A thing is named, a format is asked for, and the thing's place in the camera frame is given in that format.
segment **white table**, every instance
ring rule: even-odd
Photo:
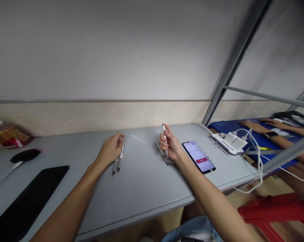
[[[254,180],[257,170],[242,157],[228,157],[209,139],[211,131],[195,124],[171,127],[180,143],[200,145],[216,167],[205,176],[221,191]],[[113,229],[148,219],[189,203],[195,198],[181,172],[166,166],[156,145],[162,127],[121,130],[125,134],[122,168],[112,166],[99,179],[76,241],[93,239]],[[0,153],[0,177],[11,167],[11,157],[37,148],[42,153],[19,167],[0,186],[0,216],[43,169],[69,165],[70,169],[21,241],[29,241],[80,180],[96,158],[102,143],[116,131],[36,138],[27,147]]]

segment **power strip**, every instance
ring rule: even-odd
[[[209,136],[209,138],[213,141],[218,142],[218,147],[228,156],[234,157],[236,155],[241,155],[244,150],[236,150],[234,147],[231,146],[231,144],[228,144],[221,136],[220,134],[212,134]]]

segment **blue table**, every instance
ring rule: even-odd
[[[246,120],[250,120],[252,122],[259,123],[260,125],[262,125],[263,127],[267,128],[267,129],[273,129],[274,128],[273,126],[265,124],[265,122],[259,121],[259,119],[246,119]],[[208,128],[213,128],[213,129],[215,129],[219,133],[233,132],[233,131],[235,131],[237,129],[240,129],[240,128],[244,128],[244,129],[249,130],[249,128],[247,128],[246,126],[240,125],[238,123],[239,121],[241,121],[241,120],[230,120],[230,121],[214,122],[214,123],[211,123],[210,125],[208,125]],[[295,133],[293,133],[291,131],[287,131],[287,132],[294,136],[292,138],[288,138],[287,139],[287,140],[289,140],[289,141],[291,141],[293,143],[296,143],[297,141],[299,141],[302,138],[302,136],[300,136],[298,134],[295,134]],[[247,132],[244,131],[244,130],[240,130],[237,133],[237,135],[239,137],[242,137],[242,136],[244,136],[246,134],[247,134]],[[258,134],[256,132],[252,132],[252,135],[254,136],[254,138],[256,139],[256,141],[258,142],[258,145],[260,147],[267,147],[267,148],[271,148],[272,150],[280,150],[279,147],[277,147],[275,144],[273,144],[269,140],[267,140],[264,137],[262,137],[260,134]],[[247,137],[248,144],[243,148],[243,150],[246,150],[248,147],[253,146],[249,139],[250,139],[250,136],[248,135],[248,137]],[[253,159],[255,162],[258,162],[258,160],[257,160],[258,156],[257,155],[248,155],[248,156],[251,159]],[[268,158],[268,159],[272,159],[275,155],[264,155],[264,156],[266,158]],[[265,159],[265,158],[263,158],[263,157],[262,157],[262,161],[263,161],[264,164],[266,162],[268,162],[268,160]],[[288,162],[285,165],[283,165],[282,168],[285,169],[286,167],[294,165],[295,163],[297,163],[296,160],[291,160],[290,162]]]

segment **wristwatch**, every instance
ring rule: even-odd
[[[274,131],[271,131],[271,132],[268,132],[268,133],[263,134],[263,136],[264,136],[266,139],[269,139],[269,138],[278,136],[278,134],[277,134],[276,132],[274,132]]]

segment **red stool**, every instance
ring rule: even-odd
[[[239,207],[238,212],[246,223],[257,225],[271,242],[284,240],[270,223],[301,221],[304,224],[304,201],[296,193],[257,197],[257,200]]]

